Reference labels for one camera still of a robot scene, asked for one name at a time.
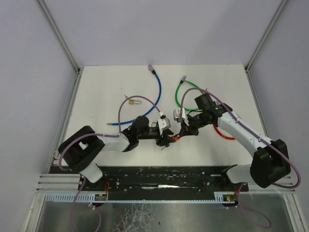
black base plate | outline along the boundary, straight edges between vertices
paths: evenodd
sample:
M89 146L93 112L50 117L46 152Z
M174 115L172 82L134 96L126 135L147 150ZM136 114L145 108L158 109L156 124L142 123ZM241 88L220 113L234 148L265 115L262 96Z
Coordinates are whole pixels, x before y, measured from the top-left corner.
M104 191L108 182L109 200L214 200L214 192L234 192L236 186L240 186L221 175L226 168L228 166L100 167L103 177L96 183L87 181L82 191ZM248 190L248 185L241 189Z

metal floor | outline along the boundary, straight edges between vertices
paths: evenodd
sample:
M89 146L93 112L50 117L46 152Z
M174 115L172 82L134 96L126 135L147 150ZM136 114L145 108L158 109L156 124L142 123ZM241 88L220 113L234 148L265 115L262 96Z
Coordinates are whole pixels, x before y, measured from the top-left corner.
M100 207L100 232L292 232L293 228L284 200L279 195L241 196L242 204L264 212L273 222L270 230L251 223L235 208L220 204L105 204ZM45 202L37 232L70 232L72 203ZM248 212L257 222L267 224L261 216ZM76 232L93 232L98 213L85 203L73 209Z

red cable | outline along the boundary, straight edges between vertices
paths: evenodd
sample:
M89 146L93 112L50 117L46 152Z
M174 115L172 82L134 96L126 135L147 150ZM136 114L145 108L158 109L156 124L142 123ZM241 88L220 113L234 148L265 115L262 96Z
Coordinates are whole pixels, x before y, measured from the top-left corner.
M235 189L235 192L234 192L234 196L236 196L238 194L238 190L239 190L239 187L236 186L236 189Z
M110 188L110 183L108 183L108 182L106 182L105 183L105 193L106 193L106 195L107 195L107 193L108 193L108 189Z
M216 131L222 138L225 138L225 139L228 139L228 140L235 140L235 138L233 138L233 137L228 137L228 136L222 134L222 133L218 130L217 126L214 125L214 124L213 124L213 128L215 129L215 131Z

green cable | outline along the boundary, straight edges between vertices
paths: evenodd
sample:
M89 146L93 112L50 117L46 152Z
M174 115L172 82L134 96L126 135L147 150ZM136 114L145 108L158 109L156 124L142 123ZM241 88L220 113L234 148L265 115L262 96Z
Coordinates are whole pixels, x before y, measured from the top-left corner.
M194 83L192 83L192 82L190 82L190 81L183 80L183 82L186 82L186 83L192 85L192 86L195 87L195 88L199 88L196 84L194 84ZM179 101L178 101L178 91L179 91L179 88L180 88L181 85L182 85L182 82L179 83L179 85L177 86L176 92L175 92L175 101L176 101L178 107L181 107L181 105L180 105L180 103L179 103ZM191 110L193 110L193 111L199 111L198 108L197 108L197 109L187 109L187 108L184 108L184 109L185 109L186 111L191 111Z

white wall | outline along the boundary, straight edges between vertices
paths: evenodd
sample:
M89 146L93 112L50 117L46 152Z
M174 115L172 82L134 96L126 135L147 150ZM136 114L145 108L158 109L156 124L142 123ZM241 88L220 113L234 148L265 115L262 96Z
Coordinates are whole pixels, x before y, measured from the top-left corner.
M45 0L80 66L246 64L281 0Z
M46 171L74 72L34 0L0 1L0 227L17 232Z
M309 1L292 0L286 6L261 55L252 79L266 123L274 139L288 145L290 159L299 168L297 189L303 214L309 220Z

